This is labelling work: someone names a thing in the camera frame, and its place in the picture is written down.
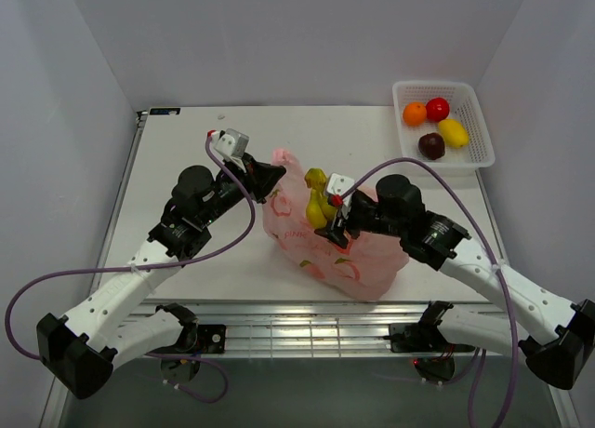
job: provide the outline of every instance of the white wall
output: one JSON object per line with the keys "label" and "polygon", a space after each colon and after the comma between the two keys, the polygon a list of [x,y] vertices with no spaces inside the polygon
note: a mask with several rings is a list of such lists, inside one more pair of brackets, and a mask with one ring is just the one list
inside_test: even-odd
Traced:
{"label": "white wall", "polygon": [[[478,87],[496,164],[483,173],[511,263],[595,299],[595,0],[525,0]],[[572,396],[595,422],[595,358]]]}
{"label": "white wall", "polygon": [[[0,0],[0,309],[40,274],[95,265],[134,113],[73,0]],[[18,339],[88,290],[56,279],[23,297]],[[0,426],[37,426],[50,374],[0,337]]]}
{"label": "white wall", "polygon": [[392,104],[404,78],[476,85],[522,0],[76,0],[135,110]]}

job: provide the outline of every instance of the red tomato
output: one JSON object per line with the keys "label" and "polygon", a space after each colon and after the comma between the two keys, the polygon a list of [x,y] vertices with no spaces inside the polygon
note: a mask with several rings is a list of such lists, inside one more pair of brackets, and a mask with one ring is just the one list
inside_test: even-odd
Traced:
{"label": "red tomato", "polygon": [[434,98],[426,104],[427,118],[430,121],[438,122],[446,119],[450,113],[450,106],[444,98]]}

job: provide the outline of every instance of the basket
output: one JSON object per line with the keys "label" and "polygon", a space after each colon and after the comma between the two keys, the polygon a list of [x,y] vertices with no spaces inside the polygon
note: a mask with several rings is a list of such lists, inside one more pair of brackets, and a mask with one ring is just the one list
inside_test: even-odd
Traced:
{"label": "basket", "polygon": [[[421,126],[410,127],[403,121],[403,109],[410,102],[418,101],[425,104],[439,96],[450,105],[448,117],[461,123],[469,133],[469,145],[460,149],[446,146],[442,158],[430,161],[419,152],[417,142],[421,136],[437,132],[438,124],[426,121]],[[402,156],[421,160],[446,174],[471,174],[478,167],[494,164],[494,148],[483,120],[480,103],[471,86],[461,82],[402,81],[392,86],[392,97]]]}

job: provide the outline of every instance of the plastic bag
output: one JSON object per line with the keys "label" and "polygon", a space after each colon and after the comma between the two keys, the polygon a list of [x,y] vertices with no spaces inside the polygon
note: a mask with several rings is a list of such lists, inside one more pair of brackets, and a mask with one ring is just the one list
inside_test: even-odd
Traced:
{"label": "plastic bag", "polygon": [[[378,300],[409,261],[399,239],[362,233],[355,240],[350,238],[346,249],[335,246],[315,234],[306,219],[310,191],[298,160],[287,150],[277,149],[272,163],[284,166],[287,173],[263,207],[264,231],[285,256],[316,280],[339,288],[356,300]],[[376,199],[373,191],[362,191]]]}

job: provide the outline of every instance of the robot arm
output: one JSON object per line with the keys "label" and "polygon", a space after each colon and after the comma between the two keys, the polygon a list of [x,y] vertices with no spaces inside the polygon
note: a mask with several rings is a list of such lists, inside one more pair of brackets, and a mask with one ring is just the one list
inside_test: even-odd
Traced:
{"label": "robot arm", "polygon": [[[360,232],[400,237],[401,247],[413,259],[463,282],[500,309],[506,308],[502,288],[481,244],[463,227],[426,210],[421,192],[406,177],[382,178],[376,186],[377,201],[358,190],[342,199],[353,184],[353,179],[331,175],[325,193],[338,212],[326,228],[316,230],[318,235],[340,247],[347,246],[346,233],[353,238]],[[528,332],[519,342],[527,366],[552,386],[572,388],[595,345],[595,303],[574,304],[508,265],[500,268],[518,323],[526,329],[522,335]],[[396,339],[414,350],[442,348],[449,343],[501,354],[511,350],[508,321],[465,312],[445,302],[431,303],[419,323]]]}
{"label": "robot arm", "polygon": [[[248,137],[235,130],[211,134],[211,140],[225,167],[251,198],[264,203],[285,168],[256,161],[245,152]],[[172,346],[174,353],[189,352],[197,339],[197,319],[184,307],[170,304],[143,321],[122,326],[123,322],[179,272],[181,261],[198,254],[211,238],[208,226],[244,198],[223,171],[213,178],[207,167],[186,168],[160,222],[128,261],[130,272],[115,275],[62,317],[47,314],[40,320],[37,339],[44,365],[75,396],[86,398],[103,386],[115,368],[133,358],[163,346]]]}

